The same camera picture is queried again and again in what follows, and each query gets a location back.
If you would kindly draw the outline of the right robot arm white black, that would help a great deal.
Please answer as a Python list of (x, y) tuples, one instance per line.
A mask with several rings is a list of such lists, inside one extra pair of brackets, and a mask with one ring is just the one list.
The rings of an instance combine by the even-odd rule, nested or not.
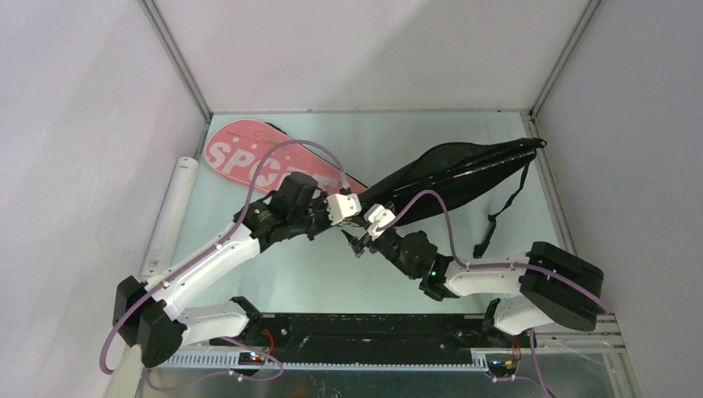
[(604, 272), (595, 265), (544, 241), (525, 254), (498, 262), (462, 265), (441, 255), (423, 231), (402, 236), (384, 232), (376, 239), (346, 233), (356, 257), (378, 253), (436, 301), (492, 294), (482, 324), (487, 343), (502, 347), (531, 328), (556, 323), (592, 332), (605, 310), (600, 298)]

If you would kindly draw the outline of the white shuttlecock tube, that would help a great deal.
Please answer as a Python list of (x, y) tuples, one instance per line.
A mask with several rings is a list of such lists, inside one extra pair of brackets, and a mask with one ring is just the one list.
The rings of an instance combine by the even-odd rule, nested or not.
[(162, 202), (139, 278), (162, 274), (172, 265), (199, 163), (194, 158), (176, 161)]

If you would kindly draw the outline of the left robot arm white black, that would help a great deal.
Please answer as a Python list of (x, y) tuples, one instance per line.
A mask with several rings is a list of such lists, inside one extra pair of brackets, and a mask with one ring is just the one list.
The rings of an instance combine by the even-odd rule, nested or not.
[(248, 301), (193, 308), (192, 300), (271, 245), (316, 235), (330, 225), (327, 193), (309, 175), (293, 172), (279, 189), (245, 204), (221, 233), (179, 265), (144, 280), (123, 279), (116, 289), (110, 335), (138, 347), (147, 369), (163, 364), (181, 347), (212, 338), (233, 337), (252, 345), (261, 337), (262, 323)]

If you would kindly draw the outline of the black racket bag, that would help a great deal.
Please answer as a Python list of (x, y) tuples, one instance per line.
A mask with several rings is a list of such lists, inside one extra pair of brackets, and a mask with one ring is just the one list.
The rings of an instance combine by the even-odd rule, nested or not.
[(449, 211), (491, 191), (515, 174), (525, 172), (546, 141), (519, 138), (504, 143), (442, 143), (422, 153), (380, 181), (359, 198), (364, 211), (375, 204), (388, 205), (395, 213), (419, 192), (439, 194)]

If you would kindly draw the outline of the pink SPORT racket bag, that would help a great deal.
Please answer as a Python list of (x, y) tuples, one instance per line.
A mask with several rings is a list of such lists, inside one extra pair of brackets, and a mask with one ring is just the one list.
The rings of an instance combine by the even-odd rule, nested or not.
[(277, 149), (255, 175), (264, 155), (273, 146), (290, 139), (271, 124), (239, 119), (224, 125), (208, 139), (205, 159), (218, 175), (243, 186), (250, 185), (252, 178), (256, 177), (255, 189), (263, 193), (279, 189), (283, 179), (293, 172), (314, 178), (326, 192), (339, 192), (342, 179), (337, 165), (300, 143)]

